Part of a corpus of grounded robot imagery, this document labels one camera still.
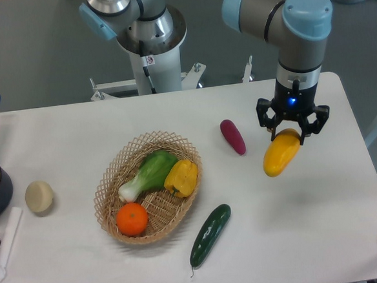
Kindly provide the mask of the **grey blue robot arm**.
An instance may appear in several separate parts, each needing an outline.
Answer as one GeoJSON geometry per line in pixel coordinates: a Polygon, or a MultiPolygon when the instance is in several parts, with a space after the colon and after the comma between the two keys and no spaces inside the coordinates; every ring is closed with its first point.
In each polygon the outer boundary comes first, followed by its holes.
{"type": "MultiPolygon", "coordinates": [[[[187,26],[166,0],[84,0],[78,11],[93,33],[127,51],[141,95],[183,89],[179,48],[187,26]]],[[[299,125],[301,138],[319,133],[330,114],[314,102],[330,0],[223,0],[221,15],[231,29],[279,50],[274,97],[256,104],[259,124],[274,134],[288,120],[299,125]]]]}

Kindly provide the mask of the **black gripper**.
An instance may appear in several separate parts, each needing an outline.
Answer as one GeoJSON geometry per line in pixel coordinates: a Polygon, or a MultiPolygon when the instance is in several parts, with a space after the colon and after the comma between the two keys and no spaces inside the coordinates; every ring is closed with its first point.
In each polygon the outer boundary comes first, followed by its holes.
{"type": "Polygon", "coordinates": [[[317,84],[311,88],[300,89],[300,83],[294,82],[294,89],[285,87],[278,80],[275,83],[273,100],[260,98],[256,104],[256,114],[259,125],[266,128],[270,134],[270,140],[276,137],[277,126],[283,120],[296,121],[301,129],[300,144],[303,145],[305,138],[311,134],[319,134],[330,116],[330,107],[327,105],[315,106],[317,84]],[[273,110],[273,116],[268,116],[268,110],[273,110]],[[311,123],[308,117],[315,115],[311,123]]]}

